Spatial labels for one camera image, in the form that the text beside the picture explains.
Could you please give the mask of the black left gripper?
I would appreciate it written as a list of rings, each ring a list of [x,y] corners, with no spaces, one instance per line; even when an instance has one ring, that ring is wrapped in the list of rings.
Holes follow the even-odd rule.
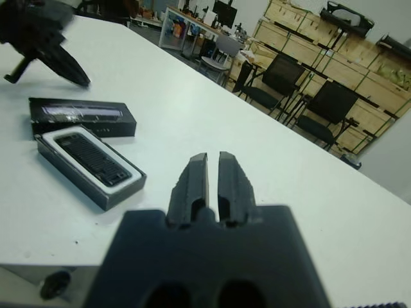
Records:
[[[81,65],[61,46],[67,26],[67,5],[60,1],[4,1],[1,4],[1,43],[10,44],[23,59],[4,76],[17,83],[29,64],[40,60],[60,77],[88,87]]]

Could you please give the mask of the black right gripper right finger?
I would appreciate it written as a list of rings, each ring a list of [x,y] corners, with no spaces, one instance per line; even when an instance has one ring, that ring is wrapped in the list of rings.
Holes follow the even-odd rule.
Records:
[[[237,158],[221,151],[218,161],[218,213],[225,227],[248,223],[256,211],[253,187]]]

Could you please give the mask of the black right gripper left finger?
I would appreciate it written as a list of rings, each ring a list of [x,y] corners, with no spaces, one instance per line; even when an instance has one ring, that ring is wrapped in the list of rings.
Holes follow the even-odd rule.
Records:
[[[209,206],[207,153],[192,156],[172,189],[167,225],[187,228],[197,220],[198,213]]]

